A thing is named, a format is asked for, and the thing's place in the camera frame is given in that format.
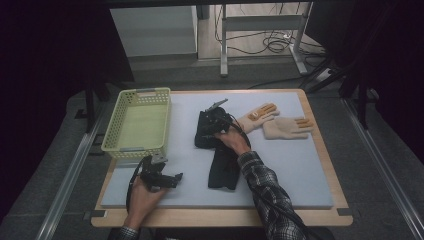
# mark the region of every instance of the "basket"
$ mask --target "basket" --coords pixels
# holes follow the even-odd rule
[[[171,90],[150,88],[119,93],[102,150],[115,159],[166,156]]]

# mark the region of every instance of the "white glove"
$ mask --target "white glove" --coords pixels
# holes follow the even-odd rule
[[[277,117],[264,123],[266,139],[305,139],[308,132],[313,130],[313,124],[307,118]]]
[[[275,106],[275,104],[265,103],[262,106],[248,112],[243,117],[238,118],[237,122],[244,127],[244,132],[247,134],[262,126],[264,122],[274,119],[274,116],[278,114],[280,114],[280,111],[277,110],[277,106]]]

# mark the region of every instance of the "person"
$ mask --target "person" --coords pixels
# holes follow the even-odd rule
[[[303,222],[294,212],[288,194],[278,184],[275,172],[264,165],[240,132],[231,127],[226,133],[216,133],[215,137],[239,156],[237,162],[252,190],[253,200],[267,238],[306,239],[304,229],[301,227]],[[154,209],[167,190],[151,193],[143,187],[141,180],[138,180],[132,191],[129,214],[118,239],[136,239],[136,229],[140,228],[143,219]]]

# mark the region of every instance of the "wooden table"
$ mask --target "wooden table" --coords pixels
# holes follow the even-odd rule
[[[190,93],[275,93],[296,92],[302,104],[305,117],[314,123],[312,138],[315,143],[328,185],[333,197],[334,206],[330,209],[295,209],[307,226],[348,226],[352,224],[350,214],[336,172],[328,155],[319,127],[305,93],[300,89],[272,90],[217,90],[217,91],[173,91],[172,94]],[[111,209],[101,206],[101,201],[109,180],[115,169],[116,160],[112,159],[102,190],[100,192],[91,223],[96,227],[120,227],[124,223],[127,211],[124,208]],[[207,209],[207,208],[157,208],[143,222],[144,227],[257,227],[262,226],[256,209]]]

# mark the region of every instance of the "sleeve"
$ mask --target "sleeve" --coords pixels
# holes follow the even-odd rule
[[[115,240],[136,240],[138,239],[138,231],[129,227],[121,227]]]
[[[254,151],[242,154],[238,158],[238,163],[252,190],[253,201],[265,227],[267,238],[306,239],[302,228],[294,221],[302,224],[303,222],[294,212],[290,197],[278,184],[275,172],[267,168]]]

